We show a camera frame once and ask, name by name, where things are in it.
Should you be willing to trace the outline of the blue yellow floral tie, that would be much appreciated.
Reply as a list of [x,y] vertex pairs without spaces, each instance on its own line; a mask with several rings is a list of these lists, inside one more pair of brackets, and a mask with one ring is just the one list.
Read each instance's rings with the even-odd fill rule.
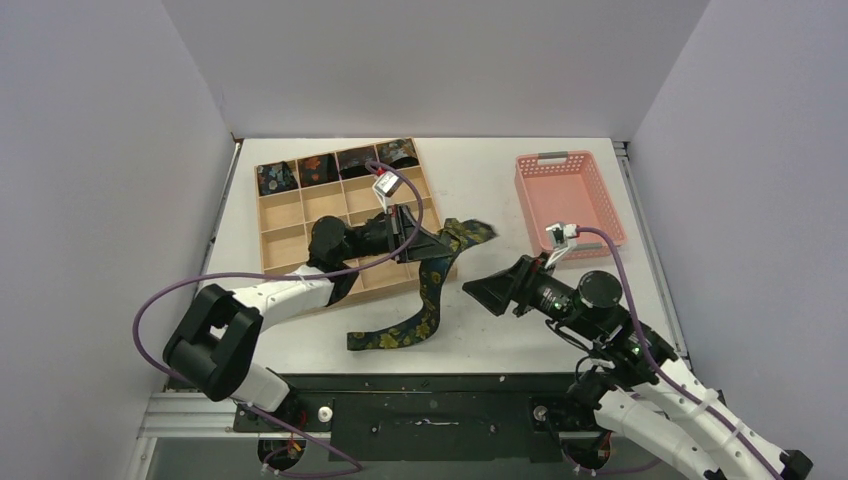
[[418,267],[421,308],[395,325],[374,331],[346,334],[348,351],[393,350],[411,347],[433,336],[441,322],[441,293],[454,263],[464,251],[495,239],[494,227],[486,222],[448,218],[435,234],[439,247],[448,255],[421,260]]

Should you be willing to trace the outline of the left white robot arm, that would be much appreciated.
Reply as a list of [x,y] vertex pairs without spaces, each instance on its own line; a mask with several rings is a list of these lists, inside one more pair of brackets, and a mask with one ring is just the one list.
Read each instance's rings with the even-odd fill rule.
[[165,363],[209,399],[251,404],[273,430],[290,428],[299,405],[288,396],[289,385],[253,360],[261,333],[342,300],[358,278],[348,261],[388,254],[413,229],[405,205],[392,206],[360,226],[339,217],[320,218],[312,226],[308,261],[293,279],[235,290],[217,284],[202,288],[164,348]]

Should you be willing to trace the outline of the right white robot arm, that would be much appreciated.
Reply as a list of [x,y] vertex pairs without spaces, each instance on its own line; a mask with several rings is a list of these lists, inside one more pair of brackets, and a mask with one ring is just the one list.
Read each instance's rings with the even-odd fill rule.
[[623,287],[593,270],[571,287],[546,258],[521,257],[512,267],[464,284],[490,313],[537,311],[558,336],[590,342],[593,368],[568,390],[565,414],[577,428],[595,424],[619,434],[688,479],[804,479],[812,460],[755,433],[706,387],[674,348],[635,324],[619,303]]

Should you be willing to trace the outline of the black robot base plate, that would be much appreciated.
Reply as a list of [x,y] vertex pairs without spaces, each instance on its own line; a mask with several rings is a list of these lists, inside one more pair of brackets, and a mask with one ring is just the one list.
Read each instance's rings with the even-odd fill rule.
[[275,417],[359,461],[558,462],[607,441],[571,373],[287,375]]

